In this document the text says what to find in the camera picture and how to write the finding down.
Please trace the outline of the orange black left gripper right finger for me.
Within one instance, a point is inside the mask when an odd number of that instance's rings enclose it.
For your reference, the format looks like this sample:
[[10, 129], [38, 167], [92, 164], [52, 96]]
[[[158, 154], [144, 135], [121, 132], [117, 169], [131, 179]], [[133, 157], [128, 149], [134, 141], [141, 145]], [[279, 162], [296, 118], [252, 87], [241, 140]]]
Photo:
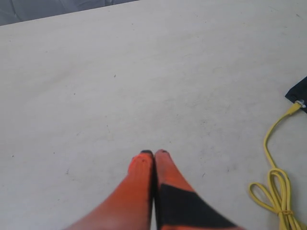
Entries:
[[190, 186], [166, 150], [155, 153], [156, 224], [159, 230], [241, 230]]

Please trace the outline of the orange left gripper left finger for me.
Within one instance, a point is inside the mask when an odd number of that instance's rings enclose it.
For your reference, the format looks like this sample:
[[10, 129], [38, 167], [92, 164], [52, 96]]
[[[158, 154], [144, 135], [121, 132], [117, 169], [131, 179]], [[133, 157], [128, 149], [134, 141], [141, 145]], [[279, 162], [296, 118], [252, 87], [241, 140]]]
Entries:
[[154, 156], [143, 150], [131, 160], [128, 173], [109, 197], [68, 230], [148, 230], [152, 214]]

